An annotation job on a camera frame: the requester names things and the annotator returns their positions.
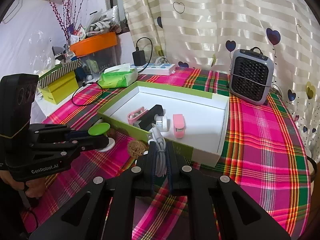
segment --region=plaid tablecloth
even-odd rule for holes
[[[190,163],[205,174],[226,174],[259,203],[292,239],[305,229],[310,208],[310,179],[301,138],[277,95],[270,93],[267,106],[253,106],[233,95],[226,85],[228,75],[199,69],[178,68],[171,76],[140,75],[140,81],[164,83],[230,96],[228,129],[222,156],[216,167]],[[77,107],[68,101],[45,123],[88,128],[97,120],[96,111],[121,89],[109,89],[95,104]],[[76,96],[76,103],[93,101],[100,93],[91,85]],[[132,138],[118,133],[116,146],[107,153],[88,151],[72,168],[47,178],[45,195],[34,209],[42,224],[95,176],[117,176],[132,165],[127,144]],[[169,195],[167,180],[160,178],[152,198],[137,198],[132,239],[189,239],[186,197]],[[23,214],[32,231],[34,218]]]

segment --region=silver screw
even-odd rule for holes
[[[103,182],[103,177],[95,177],[93,179],[94,184],[100,184],[101,182]]]
[[[220,180],[224,183],[228,183],[230,181],[230,178],[226,175],[223,175],[220,177]]]
[[[185,166],[182,167],[182,170],[184,172],[190,172],[190,171],[192,171],[192,168],[190,166],[188,166],[188,165],[185,165]]]
[[[138,173],[138,172],[141,171],[141,168],[140,168],[139,166],[135,166],[135,167],[132,167],[131,171],[132,171],[133,173]]]

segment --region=brown ball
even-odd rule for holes
[[[134,159],[138,159],[146,150],[148,147],[142,141],[132,140],[128,144],[128,154]]]
[[[110,129],[107,131],[107,136],[108,136],[109,138],[112,138],[113,140],[116,140],[116,138],[117,138],[116,130],[113,129],[113,128],[110,128]]]

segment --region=yellow box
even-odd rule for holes
[[[57,105],[78,88],[75,72],[70,71],[40,91],[45,100]]]

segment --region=green round lid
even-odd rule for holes
[[[102,123],[97,123],[94,126],[92,126],[89,130],[88,133],[91,136],[97,136],[97,135],[101,135],[104,134],[105,132],[107,132],[110,129],[110,124],[106,123],[106,122],[102,122]]]

